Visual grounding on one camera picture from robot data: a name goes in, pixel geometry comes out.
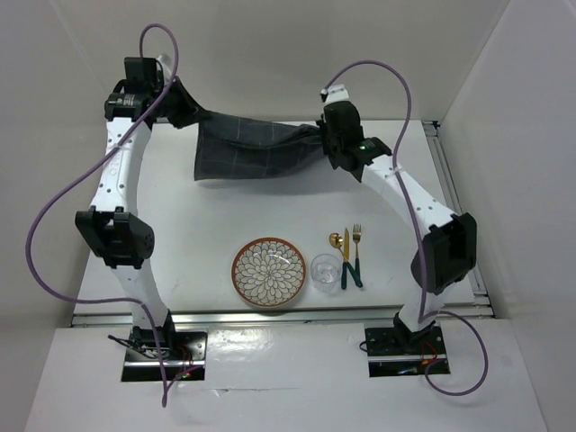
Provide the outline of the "dark checked cloth placemat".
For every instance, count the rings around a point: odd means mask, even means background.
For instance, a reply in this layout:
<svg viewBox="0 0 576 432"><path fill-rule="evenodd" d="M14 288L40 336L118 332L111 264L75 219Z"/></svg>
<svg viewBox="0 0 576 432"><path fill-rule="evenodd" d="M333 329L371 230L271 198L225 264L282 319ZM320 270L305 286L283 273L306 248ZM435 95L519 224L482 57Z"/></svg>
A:
<svg viewBox="0 0 576 432"><path fill-rule="evenodd" d="M320 129L212 112L198 126L193 179L291 175L324 158Z"/></svg>

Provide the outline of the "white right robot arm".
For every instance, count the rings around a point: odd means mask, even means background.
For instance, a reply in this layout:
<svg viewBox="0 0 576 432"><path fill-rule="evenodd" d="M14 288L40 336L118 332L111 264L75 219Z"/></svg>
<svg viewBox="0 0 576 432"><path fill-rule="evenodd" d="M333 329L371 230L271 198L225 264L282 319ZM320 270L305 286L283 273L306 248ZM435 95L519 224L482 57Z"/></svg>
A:
<svg viewBox="0 0 576 432"><path fill-rule="evenodd" d="M444 206L399 164L408 124L404 122L395 147L389 148L365 136L359 112L348 100L325 103L317 122L332 167L375 191L414 229L417 252L410 271L418 289L393 319L392 341L403 353L422 345L446 303L447 289L476 266L477 246L475 218Z"/></svg>

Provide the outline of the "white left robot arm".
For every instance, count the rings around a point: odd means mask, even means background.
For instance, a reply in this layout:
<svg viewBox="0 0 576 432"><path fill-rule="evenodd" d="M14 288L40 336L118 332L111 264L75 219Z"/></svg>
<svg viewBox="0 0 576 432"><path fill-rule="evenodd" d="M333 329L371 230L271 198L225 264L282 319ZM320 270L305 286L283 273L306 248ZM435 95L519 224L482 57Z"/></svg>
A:
<svg viewBox="0 0 576 432"><path fill-rule="evenodd" d="M155 233L138 215L140 168L157 120L182 129L202 109L163 57L127 57L124 68L126 77L104 104L107 160L94 198L87 210L76 213L75 224L130 298L130 344L166 359L176 351L178 338L151 269Z"/></svg>

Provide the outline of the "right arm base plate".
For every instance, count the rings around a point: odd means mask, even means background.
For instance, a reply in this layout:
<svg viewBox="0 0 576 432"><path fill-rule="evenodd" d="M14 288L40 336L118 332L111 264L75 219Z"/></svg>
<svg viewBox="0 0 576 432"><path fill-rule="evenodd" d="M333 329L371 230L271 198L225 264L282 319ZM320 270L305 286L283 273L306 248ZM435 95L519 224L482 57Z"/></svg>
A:
<svg viewBox="0 0 576 432"><path fill-rule="evenodd" d="M430 374L451 373L439 326L407 346L400 342L395 328L366 328L364 336L358 347L367 355L371 378L423 375L429 365Z"/></svg>

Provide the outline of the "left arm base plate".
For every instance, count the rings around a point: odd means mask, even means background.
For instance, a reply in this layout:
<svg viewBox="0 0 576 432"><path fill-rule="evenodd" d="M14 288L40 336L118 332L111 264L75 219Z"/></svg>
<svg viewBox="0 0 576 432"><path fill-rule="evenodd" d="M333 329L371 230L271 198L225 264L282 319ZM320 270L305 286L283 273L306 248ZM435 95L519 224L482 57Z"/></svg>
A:
<svg viewBox="0 0 576 432"><path fill-rule="evenodd" d="M177 374L181 381L203 381L208 342L206 330L176 332L172 347L162 346L161 353L170 383ZM154 346L139 347L130 339L122 339L125 348L121 381L123 383L160 382L158 351Z"/></svg>

